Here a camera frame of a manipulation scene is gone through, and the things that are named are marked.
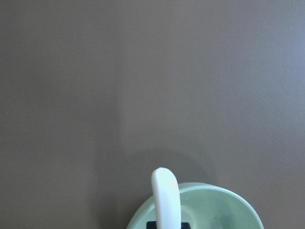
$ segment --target green bowl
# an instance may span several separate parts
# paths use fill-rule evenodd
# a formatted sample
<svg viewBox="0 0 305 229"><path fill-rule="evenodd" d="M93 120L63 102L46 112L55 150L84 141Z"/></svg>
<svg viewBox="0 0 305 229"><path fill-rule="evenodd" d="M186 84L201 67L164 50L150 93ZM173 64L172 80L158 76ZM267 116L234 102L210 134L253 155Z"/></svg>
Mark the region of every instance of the green bowl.
<svg viewBox="0 0 305 229"><path fill-rule="evenodd" d="M191 229L264 229L251 205L229 190L182 183L179 191L182 222L189 222ZM146 229L148 221L156 221L153 197L137 210L127 229Z"/></svg>

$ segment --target black object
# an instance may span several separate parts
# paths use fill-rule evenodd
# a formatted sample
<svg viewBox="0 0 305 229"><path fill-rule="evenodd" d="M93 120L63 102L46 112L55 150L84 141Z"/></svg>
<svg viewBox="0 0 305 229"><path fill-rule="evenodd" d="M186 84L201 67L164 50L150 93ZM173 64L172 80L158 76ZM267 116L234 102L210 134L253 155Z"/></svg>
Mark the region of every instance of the black object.
<svg viewBox="0 0 305 229"><path fill-rule="evenodd" d="M146 229L157 229L156 221L148 221L146 224ZM191 229L191 226L189 223L182 222L181 229Z"/></svg>

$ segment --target gray surface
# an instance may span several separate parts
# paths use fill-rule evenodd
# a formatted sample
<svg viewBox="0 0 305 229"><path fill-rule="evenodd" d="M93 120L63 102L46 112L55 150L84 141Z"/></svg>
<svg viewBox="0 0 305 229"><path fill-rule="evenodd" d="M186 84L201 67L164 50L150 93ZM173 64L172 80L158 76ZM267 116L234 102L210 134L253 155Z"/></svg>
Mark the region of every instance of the gray surface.
<svg viewBox="0 0 305 229"><path fill-rule="evenodd" d="M158 166L304 228L303 0L0 10L0 228L124 228Z"/></svg>

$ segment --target light green bowl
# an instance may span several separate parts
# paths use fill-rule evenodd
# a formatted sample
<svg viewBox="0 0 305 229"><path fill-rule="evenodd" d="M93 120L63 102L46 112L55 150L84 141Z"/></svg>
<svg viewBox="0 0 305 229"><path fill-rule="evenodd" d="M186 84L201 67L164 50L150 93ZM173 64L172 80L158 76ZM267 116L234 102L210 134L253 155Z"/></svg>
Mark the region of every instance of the light green bowl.
<svg viewBox="0 0 305 229"><path fill-rule="evenodd" d="M229 190L182 183L179 191L182 222L189 222L192 229L264 229L251 205ZM153 197L137 210L127 229L146 229L147 221L156 221Z"/></svg>

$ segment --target white handle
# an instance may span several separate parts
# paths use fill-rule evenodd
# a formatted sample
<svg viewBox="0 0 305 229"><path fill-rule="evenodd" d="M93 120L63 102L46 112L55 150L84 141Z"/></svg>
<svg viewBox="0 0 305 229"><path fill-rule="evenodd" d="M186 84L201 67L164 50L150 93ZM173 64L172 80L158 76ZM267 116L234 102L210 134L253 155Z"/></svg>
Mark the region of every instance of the white handle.
<svg viewBox="0 0 305 229"><path fill-rule="evenodd" d="M167 168L152 173L157 229L181 229L181 203L178 183Z"/></svg>

